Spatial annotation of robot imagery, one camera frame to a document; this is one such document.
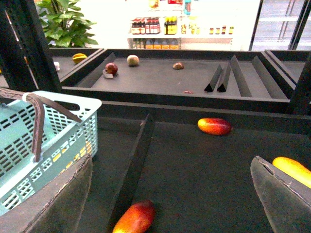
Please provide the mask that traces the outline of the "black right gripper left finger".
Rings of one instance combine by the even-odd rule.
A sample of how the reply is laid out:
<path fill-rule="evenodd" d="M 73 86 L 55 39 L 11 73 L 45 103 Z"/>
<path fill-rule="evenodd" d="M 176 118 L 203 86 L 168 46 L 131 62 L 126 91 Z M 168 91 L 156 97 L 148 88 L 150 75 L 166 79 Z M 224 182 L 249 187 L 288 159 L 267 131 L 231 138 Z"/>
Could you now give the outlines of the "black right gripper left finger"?
<path fill-rule="evenodd" d="M 74 233 L 89 193 L 93 163 L 84 156 L 0 218 L 2 233 Z"/>

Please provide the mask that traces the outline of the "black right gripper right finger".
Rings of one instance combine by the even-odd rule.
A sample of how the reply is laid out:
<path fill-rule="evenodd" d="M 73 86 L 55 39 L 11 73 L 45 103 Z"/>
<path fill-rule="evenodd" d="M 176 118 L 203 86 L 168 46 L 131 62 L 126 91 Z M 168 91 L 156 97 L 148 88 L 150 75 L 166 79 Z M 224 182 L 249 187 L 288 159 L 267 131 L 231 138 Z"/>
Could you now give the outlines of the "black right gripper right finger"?
<path fill-rule="evenodd" d="M 273 232 L 309 233 L 311 189 L 259 156 L 250 172 Z"/>

